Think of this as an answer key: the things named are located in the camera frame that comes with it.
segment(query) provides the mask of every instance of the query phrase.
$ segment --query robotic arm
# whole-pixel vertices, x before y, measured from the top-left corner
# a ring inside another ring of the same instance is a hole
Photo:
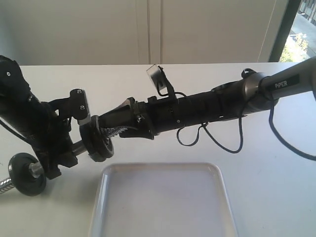
[[[88,151],[96,162],[114,154],[111,137],[154,139],[159,133],[213,121],[240,119],[270,110],[278,99],[307,91],[316,97],[316,58],[308,59],[273,76],[245,69],[242,79],[220,85],[209,92],[186,96],[175,92],[160,66],[147,70],[158,94],[147,102],[128,98],[117,108],[90,117],[85,92],[74,89],[70,97],[40,102],[24,80],[17,62],[0,56],[0,117],[29,143],[48,179],[61,175],[58,165],[72,167],[76,156]],[[73,143],[70,121],[79,124],[82,140]],[[314,156],[306,157],[316,160]]]

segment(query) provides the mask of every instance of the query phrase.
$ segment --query white plastic tray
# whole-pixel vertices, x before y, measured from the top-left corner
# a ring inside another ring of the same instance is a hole
[[[208,163],[114,164],[102,175],[91,237],[236,237],[223,178]]]

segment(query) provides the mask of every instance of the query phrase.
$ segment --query black disc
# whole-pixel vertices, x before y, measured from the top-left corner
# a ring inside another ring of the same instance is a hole
[[[18,153],[9,161],[8,169],[13,185],[27,196],[36,196],[43,192],[46,187],[44,174],[34,178],[29,171],[30,163],[36,162],[38,160],[28,153]]]

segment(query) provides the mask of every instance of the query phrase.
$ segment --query white table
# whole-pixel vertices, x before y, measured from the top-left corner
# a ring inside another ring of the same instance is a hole
[[[194,94],[240,79],[246,67],[273,74],[292,64],[165,65],[177,91]],[[138,101],[156,95],[145,70],[138,66],[26,66],[25,79],[43,101],[68,97],[73,88],[84,88],[92,114],[103,114],[127,97]],[[245,144],[232,155],[217,147],[204,132],[191,148],[178,144],[175,131],[154,141],[114,138],[115,155],[94,163],[87,153],[73,168],[61,167],[62,176],[48,181],[37,197],[17,190],[0,196],[0,233],[6,236],[87,236],[100,173],[114,162],[211,162],[221,169],[241,237],[297,237],[316,233],[316,162],[301,158],[282,146],[268,125],[269,112],[243,120]],[[275,124],[281,134],[303,151],[315,153],[316,103],[311,93],[282,99]],[[183,131],[184,142],[194,139],[196,127]],[[214,136],[231,149],[238,147],[237,121],[209,125]],[[73,123],[71,136],[79,140]],[[31,148],[0,128],[0,177],[5,178],[9,159]]]

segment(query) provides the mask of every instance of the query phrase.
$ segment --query threaded rod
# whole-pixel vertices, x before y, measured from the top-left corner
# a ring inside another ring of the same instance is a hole
[[[0,195],[14,188],[11,178],[6,178],[0,181]]]

